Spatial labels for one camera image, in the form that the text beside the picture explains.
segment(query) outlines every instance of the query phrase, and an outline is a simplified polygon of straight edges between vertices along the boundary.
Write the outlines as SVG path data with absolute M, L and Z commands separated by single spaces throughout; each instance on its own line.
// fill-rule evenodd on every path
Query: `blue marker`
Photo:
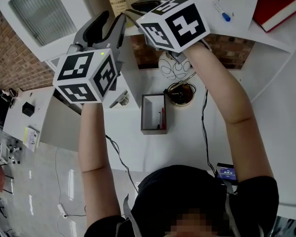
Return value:
M 219 6 L 218 3 L 213 2 L 213 5 L 215 7 L 215 9 L 222 15 L 222 17 L 224 18 L 224 20 L 226 20 L 227 22 L 230 21 L 230 17 L 228 16 L 227 13 L 224 12 L 224 10 Z

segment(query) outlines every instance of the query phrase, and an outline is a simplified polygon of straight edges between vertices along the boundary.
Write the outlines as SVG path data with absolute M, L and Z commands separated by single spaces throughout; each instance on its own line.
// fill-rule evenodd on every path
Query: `yellow and white booklet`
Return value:
M 34 129 L 25 127 L 23 144 L 33 152 L 35 152 L 38 135 L 39 133 Z

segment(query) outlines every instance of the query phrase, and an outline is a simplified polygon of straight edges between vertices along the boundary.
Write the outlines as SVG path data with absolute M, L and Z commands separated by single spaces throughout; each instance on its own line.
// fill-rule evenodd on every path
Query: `person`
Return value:
M 131 210 L 135 224 L 124 219 L 108 159 L 102 104 L 85 104 L 79 143 L 85 237 L 256 237 L 272 229 L 279 203 L 277 183 L 246 92 L 203 44 L 192 45 L 184 54 L 224 119 L 238 180 L 236 194 L 227 194 L 205 170 L 170 166 L 139 185 Z

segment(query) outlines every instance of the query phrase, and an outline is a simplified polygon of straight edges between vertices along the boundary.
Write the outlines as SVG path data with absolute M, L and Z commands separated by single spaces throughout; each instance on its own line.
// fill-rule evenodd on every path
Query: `white cube with black markers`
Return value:
M 61 57 L 53 85 L 72 104 L 101 103 L 116 78 L 112 50 L 107 48 Z
M 168 0 L 137 20 L 155 47 L 182 52 L 210 33 L 193 0 Z

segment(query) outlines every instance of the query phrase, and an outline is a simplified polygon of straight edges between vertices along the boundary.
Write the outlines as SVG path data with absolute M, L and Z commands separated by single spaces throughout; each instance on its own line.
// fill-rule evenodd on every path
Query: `black sleeve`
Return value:
M 116 226 L 124 222 L 121 216 L 111 216 L 94 222 L 85 233 L 84 237 L 115 237 Z
M 229 197 L 230 208 L 241 236 L 267 235 L 276 219 L 279 195 L 274 178 L 261 176 L 238 185 L 237 195 Z

